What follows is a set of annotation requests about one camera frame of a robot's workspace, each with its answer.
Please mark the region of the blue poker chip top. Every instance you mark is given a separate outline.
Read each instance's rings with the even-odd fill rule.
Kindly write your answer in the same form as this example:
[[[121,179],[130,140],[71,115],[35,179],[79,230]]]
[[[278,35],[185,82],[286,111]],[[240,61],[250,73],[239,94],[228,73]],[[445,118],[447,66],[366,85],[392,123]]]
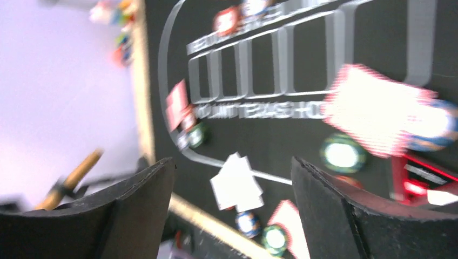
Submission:
[[[240,4],[241,13],[244,17],[261,16],[272,3],[272,0],[244,0]]]

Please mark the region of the red backed card bottom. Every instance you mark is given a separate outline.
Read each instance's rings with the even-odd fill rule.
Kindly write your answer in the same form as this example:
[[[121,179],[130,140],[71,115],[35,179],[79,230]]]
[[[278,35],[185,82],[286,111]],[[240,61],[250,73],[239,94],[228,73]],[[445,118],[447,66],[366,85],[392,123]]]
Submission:
[[[267,225],[278,224],[285,229],[289,239],[288,251],[297,259],[310,259],[309,250],[295,204],[290,200],[281,200]]]

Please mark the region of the red backed playing card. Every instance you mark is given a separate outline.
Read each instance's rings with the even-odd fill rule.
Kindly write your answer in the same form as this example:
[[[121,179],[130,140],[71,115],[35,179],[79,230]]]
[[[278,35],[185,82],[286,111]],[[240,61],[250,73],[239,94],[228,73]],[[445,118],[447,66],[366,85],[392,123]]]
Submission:
[[[184,109],[188,106],[186,81],[183,79],[172,88],[166,98],[166,114],[169,124],[169,132],[174,131],[182,122]]]

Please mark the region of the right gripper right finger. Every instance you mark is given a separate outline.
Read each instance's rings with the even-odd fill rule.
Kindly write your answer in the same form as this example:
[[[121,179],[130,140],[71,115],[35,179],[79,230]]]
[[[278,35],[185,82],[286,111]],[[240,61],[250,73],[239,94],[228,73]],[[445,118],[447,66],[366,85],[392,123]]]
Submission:
[[[292,188],[311,258],[457,258],[457,216],[400,205],[297,157]]]

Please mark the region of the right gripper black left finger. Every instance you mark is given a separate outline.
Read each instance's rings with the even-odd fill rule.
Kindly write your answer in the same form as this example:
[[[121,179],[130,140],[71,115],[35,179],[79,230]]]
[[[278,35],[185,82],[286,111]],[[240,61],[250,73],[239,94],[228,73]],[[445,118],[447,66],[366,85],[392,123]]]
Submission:
[[[56,210],[1,213],[1,258],[156,258],[176,164],[156,164]]]

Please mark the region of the blue poker chip stack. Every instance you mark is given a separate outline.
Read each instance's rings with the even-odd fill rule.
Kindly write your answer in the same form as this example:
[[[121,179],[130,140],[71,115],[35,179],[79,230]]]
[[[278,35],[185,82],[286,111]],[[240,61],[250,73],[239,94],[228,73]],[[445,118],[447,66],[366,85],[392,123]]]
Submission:
[[[238,230],[248,238],[253,238],[261,232],[259,219],[251,212],[238,213],[235,218]]]

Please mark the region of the red backed card top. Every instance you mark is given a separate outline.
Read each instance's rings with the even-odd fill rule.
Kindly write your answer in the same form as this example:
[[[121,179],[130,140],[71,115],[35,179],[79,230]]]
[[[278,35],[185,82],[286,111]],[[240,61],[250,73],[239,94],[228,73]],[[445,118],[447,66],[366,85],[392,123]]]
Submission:
[[[237,6],[219,11],[213,19],[213,31],[218,36],[233,34],[238,27],[240,12]]]

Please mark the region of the red poker chip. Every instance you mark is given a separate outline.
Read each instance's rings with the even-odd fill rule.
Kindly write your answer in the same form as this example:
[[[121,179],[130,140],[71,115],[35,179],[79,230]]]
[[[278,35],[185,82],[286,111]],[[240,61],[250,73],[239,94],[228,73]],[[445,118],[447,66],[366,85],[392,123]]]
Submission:
[[[189,132],[196,124],[197,118],[194,112],[194,105],[189,104],[181,112],[182,120],[180,123],[183,131]]]
[[[349,177],[349,176],[345,176],[345,175],[335,175],[334,178],[338,179],[340,181],[343,181],[345,183],[348,183],[349,185],[352,185],[352,186],[358,187],[360,189],[363,189],[363,185],[358,180],[356,180],[355,178],[352,178],[352,177]]]

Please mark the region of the green poker chip stack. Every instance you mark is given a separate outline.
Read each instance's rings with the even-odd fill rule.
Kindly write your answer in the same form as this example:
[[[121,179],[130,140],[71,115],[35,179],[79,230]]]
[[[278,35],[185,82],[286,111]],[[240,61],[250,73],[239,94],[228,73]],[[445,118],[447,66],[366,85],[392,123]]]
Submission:
[[[282,226],[273,224],[264,228],[261,242],[271,255],[281,257],[289,246],[289,237]]]

